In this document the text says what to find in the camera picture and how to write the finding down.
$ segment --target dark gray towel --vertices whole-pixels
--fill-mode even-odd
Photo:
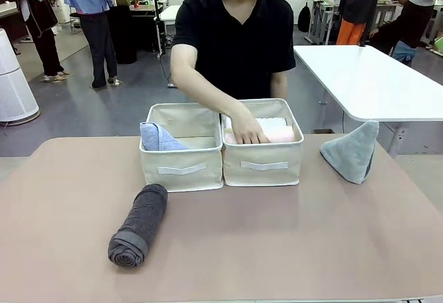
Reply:
[[[134,200],[123,226],[111,238],[108,257],[115,265],[136,267],[143,263],[166,211],[168,191],[146,185]]]

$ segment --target basket handle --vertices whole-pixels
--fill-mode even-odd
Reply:
[[[240,161],[240,167],[263,172],[270,169],[288,169],[289,163],[249,163],[247,161]]]
[[[200,170],[206,169],[206,163],[200,163],[198,165],[188,167],[188,168],[170,168],[170,167],[159,167],[159,174],[162,175],[189,175]]]

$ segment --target storage basket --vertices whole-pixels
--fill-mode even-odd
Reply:
[[[168,192],[219,189],[222,181],[222,130],[219,114],[199,104],[156,104],[147,122],[161,125],[190,149],[146,151],[140,141],[146,183]]]
[[[242,100],[256,118],[284,118],[293,127],[296,141],[260,145],[233,145],[225,139],[222,116],[224,180],[231,186],[297,185],[302,161],[303,134],[283,99]]]

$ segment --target pink towel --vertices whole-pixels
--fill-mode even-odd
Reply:
[[[273,129],[263,129],[264,135],[270,143],[292,143],[296,141],[296,134],[292,127],[276,127]],[[224,138],[228,144],[237,144],[232,129],[225,129]]]

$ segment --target blue towel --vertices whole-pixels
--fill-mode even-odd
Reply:
[[[362,184],[371,170],[378,135],[379,123],[367,121],[350,134],[323,144],[320,153],[346,181]]]
[[[143,147],[146,151],[178,151],[188,149],[188,147],[181,144],[156,123],[140,123],[140,133]]]
[[[411,48],[404,42],[398,42],[395,46],[394,52],[392,53],[392,58],[400,61],[401,63],[410,66],[417,52],[416,48]]]

